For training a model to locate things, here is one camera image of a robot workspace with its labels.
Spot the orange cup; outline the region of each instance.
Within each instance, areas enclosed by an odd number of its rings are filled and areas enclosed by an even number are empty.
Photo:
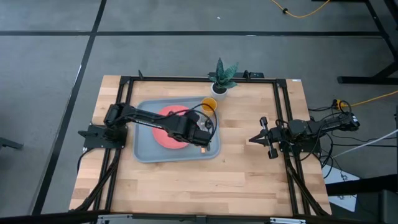
[[[201,103],[205,103],[207,105],[202,105],[201,110],[207,115],[207,116],[212,116],[213,111],[216,111],[217,109],[217,101],[213,98],[207,97],[204,98]]]

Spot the desk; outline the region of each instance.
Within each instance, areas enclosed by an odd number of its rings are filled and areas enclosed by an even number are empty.
[[[120,76],[104,76],[93,115],[93,124],[103,124],[115,102]],[[309,119],[300,80],[286,80],[295,119]],[[210,83],[135,81],[130,104],[143,100],[210,95]],[[284,99],[280,90],[284,118]],[[261,130],[266,116],[269,128],[277,113],[272,85],[239,83],[219,102],[221,152],[202,161],[143,164],[132,156],[134,125],[129,123],[122,150],[111,212],[202,215],[292,216],[283,154],[270,160],[267,148],[248,142]],[[104,149],[94,149],[82,160],[70,208],[76,208],[97,184]],[[305,183],[324,210],[330,213],[320,163],[314,156],[302,162]],[[108,186],[103,190],[104,208]],[[303,211],[296,187],[299,211]]]

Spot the yellow cable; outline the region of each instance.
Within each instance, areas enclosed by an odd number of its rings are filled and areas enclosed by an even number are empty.
[[[275,3],[281,10],[284,10],[285,8],[283,8],[279,3],[277,3],[275,0],[271,0],[273,3]],[[331,0],[327,0],[325,3],[323,3],[318,9],[314,10],[313,12],[308,13],[307,15],[304,16],[295,16],[293,14],[291,14],[289,11],[286,11],[285,13],[294,17],[294,18],[298,18],[298,19],[302,19],[305,18],[307,16],[311,16],[312,14],[318,12],[321,8],[323,8],[326,4],[328,4]]]
[[[362,104],[364,104],[364,103],[369,103],[370,101],[373,101],[373,100],[377,100],[377,99],[380,99],[380,98],[383,98],[383,97],[386,97],[386,96],[391,96],[391,95],[393,95],[393,94],[396,94],[396,93],[398,93],[398,90],[397,91],[393,91],[392,93],[388,93],[388,94],[384,94],[384,95],[381,95],[381,96],[378,96],[378,97],[375,97],[375,98],[371,98],[370,100],[365,100],[365,101],[362,101],[362,102],[359,102],[359,103],[355,103],[355,104],[353,104],[353,105],[351,105],[351,106],[358,106],[358,105],[362,105]],[[346,105],[346,104],[341,104],[341,107],[347,107],[348,105]]]

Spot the white pot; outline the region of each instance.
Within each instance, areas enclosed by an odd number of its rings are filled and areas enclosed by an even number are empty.
[[[227,92],[228,92],[228,89],[227,89],[224,93],[219,94],[219,93],[216,93],[216,92],[213,90],[213,85],[214,85],[214,83],[211,85],[211,95],[212,95],[212,97],[213,97],[216,101],[224,100],[224,99],[226,98],[226,94],[227,94]]]

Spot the cable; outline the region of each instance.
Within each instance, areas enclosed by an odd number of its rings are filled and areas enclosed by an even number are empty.
[[[340,108],[340,111],[341,111],[342,113],[345,113],[345,111],[344,111],[343,108],[341,107],[341,103],[345,103],[345,105],[348,106],[349,112],[350,112],[350,113],[353,111],[352,108],[351,108],[351,105],[350,105],[347,101],[341,100],[341,101],[338,103],[338,107]]]
[[[334,146],[334,144],[333,144],[333,139],[330,137],[329,134],[326,134],[326,135],[327,135],[327,136],[329,137],[329,139],[330,139],[330,150],[329,150],[328,155],[326,156],[325,161],[323,161],[323,163],[321,164],[321,167],[322,167],[322,168],[324,168],[324,166],[327,164],[327,162],[328,162],[329,159],[331,158],[331,153],[333,152],[333,146]]]
[[[281,139],[280,141],[281,141],[281,142],[286,142],[286,143],[287,143],[287,145],[288,145],[289,148],[290,148],[290,151],[292,151],[292,154],[293,154],[293,156],[291,156],[291,157],[294,157],[293,147],[292,147],[292,145],[290,144],[290,142],[286,141],[285,139]]]
[[[328,109],[330,109],[330,108],[331,108],[331,106],[329,106],[329,107],[323,106],[323,107],[321,107],[321,108],[315,108],[315,109],[308,108],[308,110],[309,110],[309,111],[315,111],[315,112],[317,112],[317,111],[325,111],[325,110],[328,110]]]
[[[372,141],[372,140],[376,140],[377,138],[371,138],[371,139],[368,139],[368,140],[360,140],[360,139],[357,139],[357,138],[354,138],[354,137],[343,137],[343,136],[337,136],[337,135],[335,135],[335,134],[333,134],[333,132],[331,133],[331,135],[332,136],[334,136],[334,137],[336,137],[336,138],[342,138],[342,139],[354,139],[354,140],[357,140],[357,141],[360,141],[360,142],[368,142],[368,141]],[[388,139],[396,139],[397,137],[391,137],[391,138],[384,138],[383,140],[388,140]]]
[[[331,164],[330,164],[329,172],[327,173],[326,176],[323,177],[324,179],[328,178],[328,176],[330,175],[331,170],[333,169],[333,163],[334,163],[334,161],[335,161],[334,159],[331,159]]]
[[[333,117],[334,117],[334,115],[337,115],[337,114],[343,114],[343,113],[342,113],[342,112],[339,112],[339,113],[332,113],[332,114],[329,114],[329,115],[327,115],[327,116],[324,116],[324,117],[321,119],[321,121],[324,120],[324,119],[326,119],[326,118],[328,118],[328,117],[330,117],[330,116],[333,116]]]
[[[388,94],[384,94],[384,95],[381,95],[381,96],[377,96],[375,98],[371,98],[369,100],[365,100],[365,101],[362,101],[362,102],[359,102],[359,103],[355,103],[355,104],[353,104],[351,106],[358,106],[358,105],[362,105],[362,104],[365,104],[365,103],[369,103],[370,101],[378,100],[380,98],[383,98],[383,97],[386,97],[386,96],[391,96],[391,95],[396,94],[396,93],[398,93],[398,90],[397,91],[393,91],[392,93],[388,93]]]
[[[304,159],[308,158],[308,157],[311,156],[311,154],[314,152],[315,148],[316,148],[317,145],[318,145],[319,138],[320,138],[320,135],[321,135],[321,130],[322,130],[322,128],[324,127],[324,125],[326,125],[326,123],[323,124],[323,125],[319,128],[318,136],[317,136],[317,141],[315,142],[315,145],[313,146],[313,148],[311,149],[311,151],[308,153],[308,155],[306,155],[306,156],[305,156],[303,159],[301,159],[300,161],[303,161]]]
[[[326,6],[326,4],[328,4],[328,3],[330,2],[330,0],[327,0],[327,1],[326,1],[325,3],[323,3],[318,9],[316,9],[316,10],[314,10],[314,11],[312,11],[312,12],[310,12],[310,13],[304,15],[304,16],[295,16],[295,15],[291,14],[291,13],[287,10],[287,8],[283,8],[283,7],[282,7],[279,3],[277,3],[275,0],[271,0],[271,1],[272,1],[273,3],[275,3],[275,4],[282,10],[283,13],[286,13],[286,14],[288,14],[288,15],[294,17],[294,18],[297,18],[297,19],[302,19],[302,18],[305,18],[305,17],[307,17],[307,16],[311,16],[312,14],[318,12],[321,8],[323,8],[324,6]]]
[[[202,106],[202,105],[205,105],[205,106],[208,106],[211,110],[212,110],[212,112],[213,112],[213,114],[214,114],[214,117],[215,117],[215,121],[216,121],[216,125],[214,125],[213,124],[213,121],[209,118],[209,116],[207,116],[205,113],[203,113],[203,112],[201,112],[201,111],[198,111],[198,110],[195,110],[195,108],[197,108],[197,107],[199,107],[199,106]],[[188,112],[188,111],[194,111],[194,112],[196,112],[196,113],[200,113],[200,114],[202,114],[205,118],[207,118],[207,121],[210,121],[210,124],[212,125],[212,132],[211,132],[211,136],[210,136],[210,139],[214,136],[214,134],[216,133],[216,130],[217,130],[217,115],[216,115],[216,112],[214,111],[214,109],[210,106],[210,105],[208,105],[207,103],[200,103],[200,104],[198,104],[198,105],[196,105],[196,106],[194,106],[193,108],[190,108],[190,109],[187,109],[187,110],[180,110],[180,111],[177,111],[177,112],[173,112],[173,113],[170,113],[169,115],[167,115],[167,116],[164,116],[163,118],[156,118],[156,119],[165,119],[165,118],[168,118],[168,117],[170,117],[170,116],[173,116],[173,115],[176,115],[176,114],[179,114],[179,113],[181,113],[181,112]]]
[[[111,174],[116,170],[116,166],[119,163],[120,154],[115,154],[113,157],[112,163],[109,165],[108,169],[106,170],[104,176],[100,178],[98,183],[95,185],[94,189],[90,192],[86,199],[84,199],[83,203],[75,210],[77,211],[87,211],[90,205],[93,203],[94,198],[99,194],[103,186],[105,185],[106,181],[109,179]]]
[[[330,158],[333,159],[333,160],[336,162],[336,165],[338,166],[338,168],[339,168],[339,170],[340,170],[340,176],[341,176],[341,178],[343,179],[343,181],[345,181],[345,178],[344,178],[345,175],[343,174],[343,169],[341,168],[341,166],[339,165],[339,163],[337,162],[337,160],[335,159],[334,156],[330,156]]]
[[[334,144],[335,146],[361,146],[360,144]],[[393,145],[367,145],[366,147],[397,147]]]
[[[284,120],[282,120],[282,119],[276,119],[275,120],[275,125],[276,126],[280,126],[280,124],[278,124],[278,122],[282,122],[282,123],[284,123],[284,124],[289,124],[288,122],[286,122],[286,121],[284,121]]]
[[[386,137],[388,137],[388,136],[390,136],[390,135],[395,134],[396,132],[398,132],[398,129],[396,129],[395,131],[393,131],[393,132],[391,132],[391,133],[389,133],[389,134],[387,134],[387,135],[385,135],[385,136],[383,136],[383,137],[381,137],[381,138],[379,138],[379,139],[377,139],[377,140],[371,141],[371,142],[369,142],[369,143],[366,143],[366,144],[357,146],[357,147],[355,147],[355,148],[349,149],[349,150],[347,150],[347,151],[345,151],[345,152],[339,153],[339,154],[335,155],[335,158],[338,157],[338,156],[344,155],[344,154],[346,154],[346,153],[348,153],[348,152],[351,152],[351,151],[353,151],[353,150],[357,150],[357,149],[362,148],[362,147],[364,147],[364,146],[368,146],[368,145],[370,145],[370,144],[376,143],[376,142],[378,142],[378,141],[380,141],[380,140],[382,140],[382,139],[384,139],[384,138],[386,138]]]
[[[79,169],[80,169],[80,161],[83,158],[83,156],[85,156],[85,154],[89,153],[91,150],[93,149],[87,149],[82,155],[80,155],[79,160],[77,162],[77,172],[79,173]]]

